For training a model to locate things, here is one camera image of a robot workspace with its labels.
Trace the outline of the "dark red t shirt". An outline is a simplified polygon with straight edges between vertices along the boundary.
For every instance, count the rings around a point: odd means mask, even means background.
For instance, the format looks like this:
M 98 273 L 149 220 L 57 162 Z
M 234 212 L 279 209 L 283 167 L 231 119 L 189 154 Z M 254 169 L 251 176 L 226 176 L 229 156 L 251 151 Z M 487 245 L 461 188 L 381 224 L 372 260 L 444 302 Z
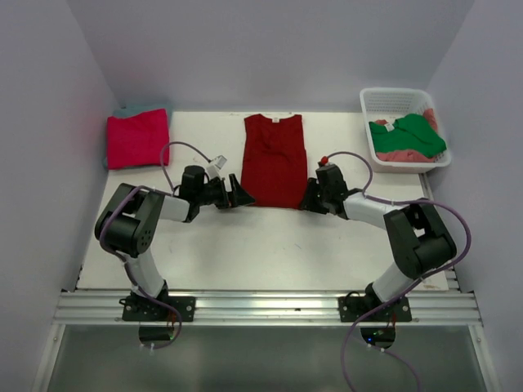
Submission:
M 298 209 L 307 187 L 302 116 L 244 119 L 241 186 L 257 207 Z

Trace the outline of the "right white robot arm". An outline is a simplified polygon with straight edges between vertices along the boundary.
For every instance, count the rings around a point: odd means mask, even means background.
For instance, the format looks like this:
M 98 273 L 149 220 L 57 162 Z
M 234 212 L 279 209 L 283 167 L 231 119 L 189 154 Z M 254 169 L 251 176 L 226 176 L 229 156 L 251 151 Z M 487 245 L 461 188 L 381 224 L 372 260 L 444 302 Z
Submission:
M 307 181 L 300 208 L 384 229 L 393 255 L 392 264 L 365 288 L 363 296 L 349 293 L 340 299 L 341 320 L 367 314 L 379 321 L 397 314 L 400 293 L 457 255 L 443 220 L 426 199 L 401 205 L 373 201 L 362 189 L 348 189 L 341 169 L 332 163 L 321 163 L 315 174 Z

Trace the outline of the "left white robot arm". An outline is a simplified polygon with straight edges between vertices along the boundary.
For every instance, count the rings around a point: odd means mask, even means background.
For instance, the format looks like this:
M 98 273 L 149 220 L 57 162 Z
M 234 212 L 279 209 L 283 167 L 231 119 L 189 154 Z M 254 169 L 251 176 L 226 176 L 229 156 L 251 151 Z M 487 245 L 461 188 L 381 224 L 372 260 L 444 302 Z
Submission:
M 149 187 L 122 183 L 118 186 L 95 226 L 101 248 L 122 261 L 131 292 L 119 300 L 126 322 L 191 322 L 196 300 L 171 296 L 168 283 L 155 264 L 151 246 L 158 223 L 192 222 L 203 206 L 230 209 L 251 205 L 255 199 L 234 174 L 230 188 L 220 177 L 211 178 L 201 166 L 185 167 L 181 184 L 173 194 Z

